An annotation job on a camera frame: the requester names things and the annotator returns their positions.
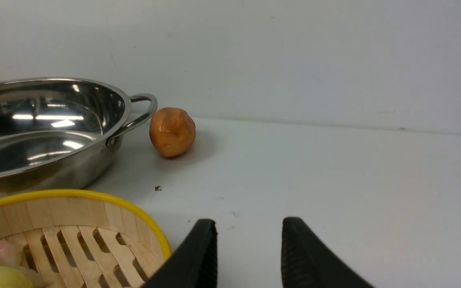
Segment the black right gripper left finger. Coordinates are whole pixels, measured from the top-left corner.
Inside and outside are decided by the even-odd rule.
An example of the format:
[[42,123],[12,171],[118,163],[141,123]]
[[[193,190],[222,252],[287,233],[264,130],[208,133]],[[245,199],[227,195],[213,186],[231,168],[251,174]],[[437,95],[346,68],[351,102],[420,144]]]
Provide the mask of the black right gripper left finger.
[[142,287],[216,288],[217,235],[213,220],[197,220],[177,250]]

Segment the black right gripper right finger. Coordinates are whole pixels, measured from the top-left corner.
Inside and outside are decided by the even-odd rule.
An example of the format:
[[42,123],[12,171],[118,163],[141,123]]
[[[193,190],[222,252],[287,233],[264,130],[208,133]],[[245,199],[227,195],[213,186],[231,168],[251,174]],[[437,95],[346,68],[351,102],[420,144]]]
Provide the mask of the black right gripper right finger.
[[284,288],[371,288],[299,217],[283,220],[281,276]]

